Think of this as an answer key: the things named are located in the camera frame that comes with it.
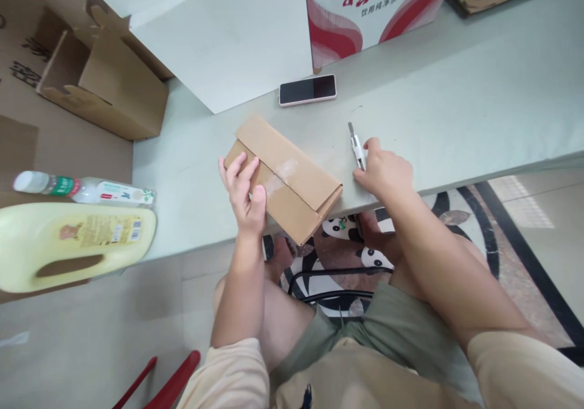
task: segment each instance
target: red and white box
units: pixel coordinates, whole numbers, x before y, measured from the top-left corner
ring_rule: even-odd
[[[314,68],[424,26],[443,0],[307,0]]]

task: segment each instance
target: chair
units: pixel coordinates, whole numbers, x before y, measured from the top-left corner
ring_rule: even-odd
[[[113,409],[121,409],[131,395],[136,391],[140,383],[146,378],[148,373],[156,366],[158,358],[155,356],[150,359],[146,368],[140,373],[138,378],[132,383],[132,386],[126,391],[123,397],[116,403]],[[162,387],[159,393],[148,403],[144,409],[171,409],[176,400],[181,395],[184,387],[190,379],[190,376],[195,372],[196,367],[201,361],[201,353],[198,351],[191,351],[189,356],[185,359],[182,365],[172,375],[170,380]]]
[[[312,270],[312,271],[300,271],[292,277],[290,280],[290,286],[288,287],[288,294],[292,296],[292,289],[294,283],[300,277],[312,277],[312,276],[323,276],[323,275],[347,275],[347,274],[365,274],[365,275],[375,275],[381,272],[393,273],[394,270],[386,268],[383,266],[374,267],[358,267],[350,269],[325,269],[325,270]],[[306,296],[304,298],[299,298],[302,302],[308,304],[311,302],[322,301],[323,299],[334,298],[336,296],[360,296],[362,298],[373,298],[373,292],[367,292],[366,290],[332,290],[330,292],[317,293],[315,295]]]

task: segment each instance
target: shorts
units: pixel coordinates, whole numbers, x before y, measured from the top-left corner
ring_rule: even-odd
[[[290,354],[270,374],[270,388],[275,391],[295,373],[307,369],[344,337],[484,406],[475,373],[438,313],[426,302],[385,283],[377,285],[360,321],[338,327],[318,308]]]

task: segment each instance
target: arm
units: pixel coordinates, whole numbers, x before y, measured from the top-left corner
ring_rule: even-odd
[[[229,191],[239,232],[213,325],[213,348],[257,338],[262,328],[265,267],[262,234],[266,226],[266,192],[262,186],[256,186],[252,200],[249,199],[249,181],[259,160],[254,158],[237,176],[245,159],[242,153],[228,170],[225,170],[224,159],[219,159],[221,178]]]
[[[367,171],[353,175],[393,219],[409,269],[429,303],[466,352],[477,334],[506,330],[539,338],[499,282],[487,273],[413,190],[412,166],[383,151],[377,138],[365,143]]]

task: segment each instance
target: white table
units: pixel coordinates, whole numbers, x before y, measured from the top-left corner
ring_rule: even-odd
[[[274,91],[213,115],[171,80],[162,134],[134,147],[133,183],[158,192],[145,260],[235,237],[217,157],[252,113],[343,182],[332,217],[377,205],[353,182],[349,121],[413,163],[421,194],[581,164],[583,13],[584,0],[515,0],[462,20],[443,5],[432,24],[325,67],[331,102],[280,108]]]

